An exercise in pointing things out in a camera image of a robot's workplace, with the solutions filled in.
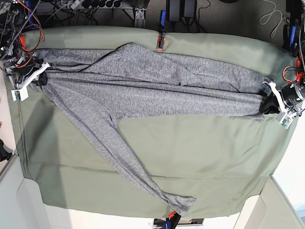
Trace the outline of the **grey heathered T-shirt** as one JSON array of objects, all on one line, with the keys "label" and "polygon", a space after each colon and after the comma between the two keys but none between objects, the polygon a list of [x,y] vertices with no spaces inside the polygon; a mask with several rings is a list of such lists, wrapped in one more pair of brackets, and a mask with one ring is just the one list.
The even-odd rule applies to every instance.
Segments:
[{"label": "grey heathered T-shirt", "polygon": [[39,49],[43,91],[106,162],[180,215],[231,215],[247,199],[240,174],[269,124],[259,113],[268,78],[201,57]]}]

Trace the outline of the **right orange black clamp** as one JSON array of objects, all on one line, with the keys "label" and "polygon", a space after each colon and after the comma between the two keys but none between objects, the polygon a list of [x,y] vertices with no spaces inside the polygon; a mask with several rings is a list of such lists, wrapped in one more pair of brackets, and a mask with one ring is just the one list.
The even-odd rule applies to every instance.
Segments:
[{"label": "right orange black clamp", "polygon": [[305,79],[305,72],[302,67],[300,60],[296,61],[296,72],[295,72],[296,81],[301,83]]}]

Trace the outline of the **green table cloth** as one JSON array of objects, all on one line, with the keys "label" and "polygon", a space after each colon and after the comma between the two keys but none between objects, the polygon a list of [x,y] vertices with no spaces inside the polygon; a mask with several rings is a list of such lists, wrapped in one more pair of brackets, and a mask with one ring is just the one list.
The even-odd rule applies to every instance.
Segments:
[{"label": "green table cloth", "polygon": [[259,106],[296,59],[224,34],[45,30],[47,84],[8,94],[21,170],[44,204],[158,218],[229,216],[261,193],[293,136]]}]

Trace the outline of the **white power strip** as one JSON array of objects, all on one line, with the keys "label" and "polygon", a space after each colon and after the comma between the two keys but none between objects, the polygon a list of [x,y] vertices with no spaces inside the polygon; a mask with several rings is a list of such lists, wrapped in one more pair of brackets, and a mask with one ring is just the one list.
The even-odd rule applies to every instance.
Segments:
[{"label": "white power strip", "polygon": [[80,0],[61,0],[60,4],[62,5],[63,9],[77,10],[81,5],[81,1]]}]

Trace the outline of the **black power adapter right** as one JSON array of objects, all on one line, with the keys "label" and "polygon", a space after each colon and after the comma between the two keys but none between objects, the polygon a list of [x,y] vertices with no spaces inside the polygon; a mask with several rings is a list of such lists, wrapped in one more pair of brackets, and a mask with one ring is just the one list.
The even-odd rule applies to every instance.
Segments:
[{"label": "black power adapter right", "polygon": [[196,12],[196,0],[184,0],[183,2],[183,17],[194,18]]}]

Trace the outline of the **black power adapter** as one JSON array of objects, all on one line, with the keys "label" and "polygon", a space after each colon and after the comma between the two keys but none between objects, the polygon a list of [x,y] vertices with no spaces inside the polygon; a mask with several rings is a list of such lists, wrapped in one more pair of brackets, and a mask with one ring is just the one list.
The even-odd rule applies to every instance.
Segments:
[{"label": "black power adapter", "polygon": [[170,22],[180,21],[180,0],[168,0],[166,3],[167,20]]},{"label": "black power adapter", "polygon": [[194,18],[196,12],[196,0],[184,0],[183,2],[183,17]]}]

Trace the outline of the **black power adapter left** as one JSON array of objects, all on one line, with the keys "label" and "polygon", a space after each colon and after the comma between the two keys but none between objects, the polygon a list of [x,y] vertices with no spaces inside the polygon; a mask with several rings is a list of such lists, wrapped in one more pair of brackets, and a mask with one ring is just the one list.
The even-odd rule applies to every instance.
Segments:
[{"label": "black power adapter left", "polygon": [[180,21],[180,0],[168,0],[166,3],[167,20],[170,22]]}]

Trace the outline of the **bottom orange black clamp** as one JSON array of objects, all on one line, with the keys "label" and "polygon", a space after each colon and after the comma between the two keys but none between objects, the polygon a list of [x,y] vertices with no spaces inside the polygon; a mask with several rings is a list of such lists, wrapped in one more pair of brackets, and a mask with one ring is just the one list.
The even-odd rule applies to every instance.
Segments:
[{"label": "bottom orange black clamp", "polygon": [[162,225],[162,229],[175,229],[181,219],[176,211],[170,213]]}]

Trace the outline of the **aluminium frame bracket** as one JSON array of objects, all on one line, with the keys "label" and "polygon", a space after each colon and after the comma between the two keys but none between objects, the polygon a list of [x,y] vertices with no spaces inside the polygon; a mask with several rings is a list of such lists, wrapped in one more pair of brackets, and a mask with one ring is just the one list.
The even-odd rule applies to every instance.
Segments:
[{"label": "aluminium frame bracket", "polygon": [[146,23],[146,9],[134,9],[134,27],[145,28]]}]

